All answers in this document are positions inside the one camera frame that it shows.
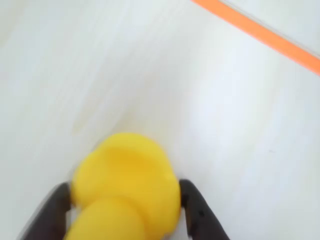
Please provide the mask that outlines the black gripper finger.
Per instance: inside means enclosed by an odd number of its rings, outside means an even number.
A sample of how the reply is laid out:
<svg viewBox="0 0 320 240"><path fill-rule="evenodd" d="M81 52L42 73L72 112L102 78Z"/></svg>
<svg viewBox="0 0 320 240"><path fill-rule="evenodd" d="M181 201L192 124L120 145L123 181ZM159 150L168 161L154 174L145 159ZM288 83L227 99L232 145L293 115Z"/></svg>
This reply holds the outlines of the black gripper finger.
<svg viewBox="0 0 320 240"><path fill-rule="evenodd" d="M181 207L184 208L187 235L193 240L229 240L219 220L201 192L188 179L179 180Z"/></svg>
<svg viewBox="0 0 320 240"><path fill-rule="evenodd" d="M44 201L34 219L22 233L22 240L62 240L67 232L66 214L71 210L68 182L59 184Z"/></svg>

